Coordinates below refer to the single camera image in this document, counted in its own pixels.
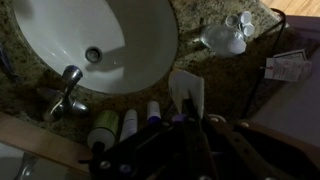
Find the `label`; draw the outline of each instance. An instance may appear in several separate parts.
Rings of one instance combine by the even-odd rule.
[[[94,122],[93,128],[105,128],[116,135],[118,131],[118,124],[119,116],[117,113],[113,111],[103,111]]]
[[[268,58],[265,78],[283,81],[301,81],[311,72],[310,61]]]
[[[267,58],[265,78],[283,81],[305,80],[312,68],[312,63],[306,60],[304,50],[277,54]]]
[[[138,131],[137,119],[127,119],[123,123],[120,142],[132,136]]]

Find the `plastic container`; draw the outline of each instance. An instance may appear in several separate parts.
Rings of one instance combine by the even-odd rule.
[[[210,24],[203,28],[201,42],[221,57],[233,57],[245,52],[243,33],[225,25]]]
[[[148,103],[148,110],[147,110],[147,121],[148,124],[156,123],[161,121],[161,114],[160,114],[160,107],[159,103],[156,101],[150,101]]]
[[[138,131],[138,114],[134,109],[126,112],[124,117],[122,131],[120,135],[120,142],[132,136]]]
[[[93,124],[93,128],[88,135],[87,142],[89,147],[94,150],[99,144],[98,149],[106,151],[115,143],[115,135],[118,131],[119,116],[113,111],[103,111]]]

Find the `white bottle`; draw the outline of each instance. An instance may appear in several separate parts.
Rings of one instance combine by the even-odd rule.
[[[120,142],[135,134],[138,130],[138,114],[134,109],[126,112],[124,117]]]
[[[150,101],[148,103],[148,124],[153,124],[161,121],[160,107],[157,101]]]
[[[218,56],[233,57],[246,50],[243,33],[225,25],[210,24],[203,28],[200,40]]]

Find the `white paper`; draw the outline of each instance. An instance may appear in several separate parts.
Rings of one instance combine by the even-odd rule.
[[[276,59],[292,59],[292,60],[301,60],[301,61],[307,60],[304,49],[276,54],[273,57]]]
[[[300,59],[268,58],[265,78],[283,81],[301,81],[308,77],[312,63]]]

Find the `jar lid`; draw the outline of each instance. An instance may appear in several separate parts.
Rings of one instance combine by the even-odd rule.
[[[242,24],[248,24],[252,20],[252,14],[249,11],[244,11],[239,15],[239,19]]]
[[[225,23],[228,27],[235,27],[239,24],[239,22],[239,17],[237,15],[230,15],[225,19]]]
[[[241,30],[245,36],[249,37],[254,34],[255,27],[251,23],[249,23],[242,25]]]

